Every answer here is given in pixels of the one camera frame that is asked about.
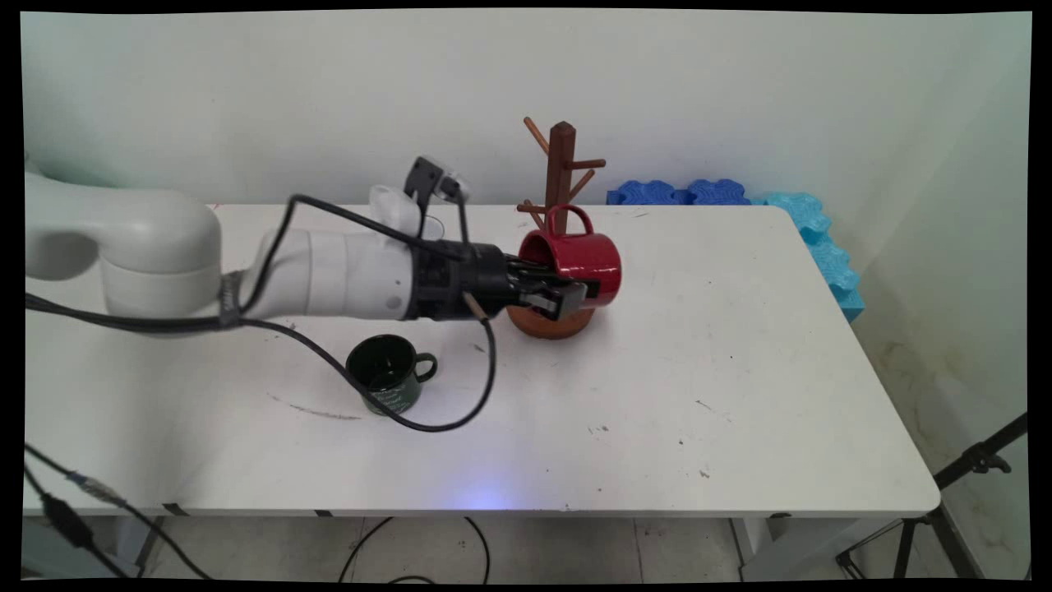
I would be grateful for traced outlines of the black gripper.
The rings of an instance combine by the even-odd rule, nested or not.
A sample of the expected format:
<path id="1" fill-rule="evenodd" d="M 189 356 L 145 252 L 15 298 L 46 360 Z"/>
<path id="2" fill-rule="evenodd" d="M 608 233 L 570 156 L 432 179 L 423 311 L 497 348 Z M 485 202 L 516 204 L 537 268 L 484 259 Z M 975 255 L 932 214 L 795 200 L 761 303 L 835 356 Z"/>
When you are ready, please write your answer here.
<path id="1" fill-rule="evenodd" d="M 583 306 L 588 288 L 583 280 L 560 275 L 547 263 L 510 258 L 487 243 L 431 241 L 432 250 L 411 247 L 411 289 L 407 306 L 409 320 L 463 320 L 474 318 L 464 299 L 473 295 L 485 318 L 499 315 L 521 301 L 526 308 L 547 320 L 562 320 Z"/>

